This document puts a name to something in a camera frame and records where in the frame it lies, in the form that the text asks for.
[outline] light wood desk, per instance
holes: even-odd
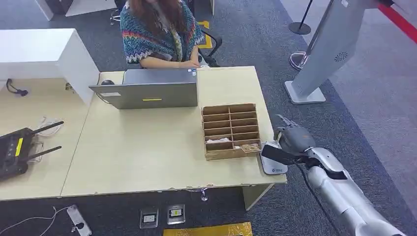
[[[261,140],[272,140],[255,68],[203,68],[197,76],[200,107],[118,110],[95,96],[61,196],[242,186],[249,210],[275,183],[286,183],[285,175],[265,175],[256,156],[204,156],[203,106],[256,103]],[[123,72],[100,77],[118,84]]]
[[[25,97],[0,90],[0,135],[25,127],[36,129],[45,116],[65,123],[51,137],[40,138],[44,149],[62,146],[30,164],[18,177],[0,182],[0,200],[59,197],[71,164],[78,139],[87,117],[88,106],[72,91],[65,90],[64,79],[13,80]]]

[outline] colorful patterned sweater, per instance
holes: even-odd
[[[130,12],[129,1],[120,13],[120,29],[123,36],[127,63],[138,63],[148,56],[158,55],[164,60],[190,60],[192,49],[204,36],[190,9],[179,0],[187,32],[176,32],[173,27],[163,27],[158,37],[147,30],[145,23]]]

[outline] robotic arm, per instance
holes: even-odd
[[[274,139],[282,149],[266,144],[261,155],[285,165],[304,164],[310,185],[332,206],[354,236],[405,236],[372,206],[349,172],[327,149],[316,147],[311,134],[295,122],[278,128]]]

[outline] yellow tape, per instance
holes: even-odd
[[[17,142],[16,155],[15,156],[20,155],[20,149],[22,149],[22,143],[23,143],[23,138],[19,138],[19,141]]]
[[[151,102],[151,101],[162,101],[162,98],[145,98],[142,99],[144,102]]]
[[[210,23],[208,21],[202,21],[202,22],[197,22],[199,25],[204,26],[204,28],[206,29],[210,29]],[[200,49],[210,49],[213,48],[213,45],[211,43],[211,38],[210,36],[208,36],[206,34],[206,44],[200,44],[198,45],[198,48]]]

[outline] white cable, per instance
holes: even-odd
[[[61,121],[61,120],[58,120],[58,119],[51,119],[51,120],[49,120],[48,118],[43,117],[43,118],[41,119],[41,121],[40,121],[40,123],[39,123],[39,125],[38,125],[38,128],[37,128],[37,129],[43,128],[43,127],[45,127],[45,126],[48,126],[48,125],[51,125],[51,124],[53,124],[53,123],[57,123],[57,122],[60,122],[60,121]],[[53,128],[50,128],[50,129],[47,129],[47,130],[42,131],[42,132],[40,132],[40,133],[37,133],[37,135],[39,135],[39,136],[43,136],[43,137],[49,137],[49,136],[52,136],[52,135],[56,134],[56,133],[58,132],[58,130],[59,130],[59,129],[61,129],[61,126],[62,126],[62,125],[55,126],[55,127],[53,127]]]
[[[6,230],[11,229],[11,228],[13,228],[13,227],[15,227],[15,226],[18,226],[18,225],[20,225],[20,224],[22,224],[23,222],[26,222],[26,221],[28,221],[28,220],[33,220],[33,219],[52,220],[52,222],[51,222],[51,223],[49,224],[49,226],[45,229],[45,231],[44,231],[41,235],[39,235],[39,236],[43,236],[43,235],[44,235],[44,234],[48,231],[48,229],[52,226],[52,224],[54,223],[54,221],[55,221],[55,217],[57,216],[57,214],[58,214],[60,211],[65,210],[65,209],[68,209],[68,208],[70,208],[70,207],[69,207],[69,206],[67,206],[67,207],[64,207],[64,208],[62,208],[62,209],[60,209],[60,210],[58,210],[58,211],[57,211],[57,209],[55,208],[55,206],[54,206],[53,208],[54,208],[55,214],[54,214],[52,217],[31,217],[31,218],[28,218],[28,219],[22,220],[21,222],[16,223],[16,224],[14,224],[14,225],[12,225],[12,226],[9,226],[9,227],[5,228],[4,230],[2,230],[2,231],[0,232],[0,235],[1,235],[2,233],[4,233]]]

